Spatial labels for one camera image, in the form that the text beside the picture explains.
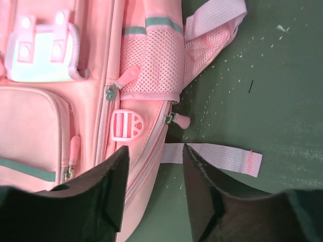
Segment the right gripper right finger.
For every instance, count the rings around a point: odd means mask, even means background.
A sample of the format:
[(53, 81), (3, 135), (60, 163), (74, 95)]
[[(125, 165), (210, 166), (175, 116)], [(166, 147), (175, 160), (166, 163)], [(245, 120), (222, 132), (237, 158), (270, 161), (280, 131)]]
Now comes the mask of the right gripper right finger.
[(322, 241), (322, 190), (270, 194), (250, 187), (183, 147), (194, 241)]

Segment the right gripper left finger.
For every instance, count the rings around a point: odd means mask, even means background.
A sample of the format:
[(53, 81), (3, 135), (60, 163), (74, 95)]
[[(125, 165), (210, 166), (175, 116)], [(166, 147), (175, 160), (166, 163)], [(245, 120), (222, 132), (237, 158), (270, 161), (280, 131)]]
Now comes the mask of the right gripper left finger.
[(1, 187), (1, 241), (115, 241), (121, 229), (129, 149), (51, 191)]

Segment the pink student backpack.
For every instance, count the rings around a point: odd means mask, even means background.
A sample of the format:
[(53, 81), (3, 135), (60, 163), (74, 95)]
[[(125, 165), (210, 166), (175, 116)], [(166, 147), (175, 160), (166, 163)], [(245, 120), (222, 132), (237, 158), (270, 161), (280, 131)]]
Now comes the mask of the pink student backpack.
[(245, 1), (1, 1), (1, 187), (51, 191), (129, 149), (121, 229), (139, 225), (183, 89), (235, 38)]

